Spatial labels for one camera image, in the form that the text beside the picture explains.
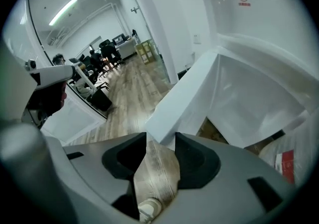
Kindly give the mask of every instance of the wall switch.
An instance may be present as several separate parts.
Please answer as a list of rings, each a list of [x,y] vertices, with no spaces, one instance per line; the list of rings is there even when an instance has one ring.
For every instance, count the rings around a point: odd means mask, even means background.
[[[201,44],[200,34],[195,34],[194,35],[194,43]]]

